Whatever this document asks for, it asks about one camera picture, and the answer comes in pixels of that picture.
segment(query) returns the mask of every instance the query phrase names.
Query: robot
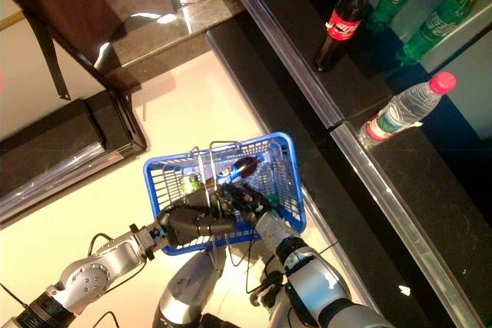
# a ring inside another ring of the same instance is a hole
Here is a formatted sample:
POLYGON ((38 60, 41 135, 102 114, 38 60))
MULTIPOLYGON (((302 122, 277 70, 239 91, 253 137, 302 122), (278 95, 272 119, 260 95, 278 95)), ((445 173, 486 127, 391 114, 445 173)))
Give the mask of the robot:
MULTIPOLYGON (((117 287, 113 285, 118 278, 143 267, 161 248, 233 232, 235 211, 251 222, 272 257, 280 260, 287 279, 282 283, 282 273, 269 273, 255 291, 253 304, 259 305, 261 295, 271 311, 268 327, 394 328, 369 307, 351 301, 341 275, 285 223, 262 194, 237 184, 203 186, 163 209, 148 226, 138 229, 132 224, 126 234, 67 266, 56 284, 2 327, 68 327, 88 304, 117 287), (214 206, 209 208, 206 204, 210 203, 214 206)), ((196 253, 166 286, 152 328, 237 328, 202 313, 225 258, 224 247, 196 253)))

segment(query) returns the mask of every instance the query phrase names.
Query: coca-cola logo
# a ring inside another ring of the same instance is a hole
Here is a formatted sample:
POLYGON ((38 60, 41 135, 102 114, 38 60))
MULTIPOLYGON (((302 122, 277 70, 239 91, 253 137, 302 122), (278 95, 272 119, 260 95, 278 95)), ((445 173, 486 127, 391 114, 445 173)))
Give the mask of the coca-cola logo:
POLYGON ((328 28, 335 27, 335 30, 343 34, 351 34, 357 28, 357 26, 348 26, 348 25, 344 25, 343 23, 335 23, 334 25, 328 25, 327 27, 328 28))

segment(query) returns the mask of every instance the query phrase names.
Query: strap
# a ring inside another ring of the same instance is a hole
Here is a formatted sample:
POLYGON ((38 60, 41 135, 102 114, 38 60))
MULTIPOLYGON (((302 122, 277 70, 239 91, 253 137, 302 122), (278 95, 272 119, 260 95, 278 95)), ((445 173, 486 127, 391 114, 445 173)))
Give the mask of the strap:
POLYGON ((25 17, 31 25, 34 35, 38 39, 39 46, 45 56, 46 64, 48 65, 49 72, 52 75, 53 82, 55 83, 56 91, 60 99, 71 101, 70 94, 68 93, 67 85, 63 79, 62 71, 58 65, 58 59, 56 58, 55 45, 53 44, 52 34, 48 30, 48 27, 40 22, 34 15, 25 12, 25 17))

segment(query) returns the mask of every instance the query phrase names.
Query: red label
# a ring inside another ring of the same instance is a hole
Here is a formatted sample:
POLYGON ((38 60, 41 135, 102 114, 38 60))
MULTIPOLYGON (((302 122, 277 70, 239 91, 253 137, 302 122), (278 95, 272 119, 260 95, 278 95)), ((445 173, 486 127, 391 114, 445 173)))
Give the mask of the red label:
POLYGON ((333 11, 330 21, 326 24, 328 34, 335 40, 348 40, 351 38, 361 21, 347 22, 341 19, 336 11, 333 11))

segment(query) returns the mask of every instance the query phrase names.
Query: shopping basket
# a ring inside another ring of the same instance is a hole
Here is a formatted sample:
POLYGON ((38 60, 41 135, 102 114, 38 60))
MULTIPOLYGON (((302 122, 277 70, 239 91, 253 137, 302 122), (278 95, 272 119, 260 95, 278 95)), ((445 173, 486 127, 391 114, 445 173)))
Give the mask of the shopping basket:
MULTIPOLYGON (((273 199, 273 205, 281 216, 293 229, 302 232, 306 227, 306 217, 294 144, 282 132, 246 141, 214 141, 207 150, 196 147, 187 153, 149 159, 144 165, 144 176, 154 217, 161 209, 185 195, 179 185, 181 178, 190 174, 198 175, 200 181, 203 176, 213 177, 222 168, 246 156, 258 158, 260 164, 251 176, 242 181, 273 199)), ((238 222, 234 233, 214 237, 217 247, 259 238, 239 212, 235 213, 238 222)), ((199 237, 189 244, 166 246, 163 251, 168 255, 178 255, 211 248, 211 242, 210 237, 199 237)))

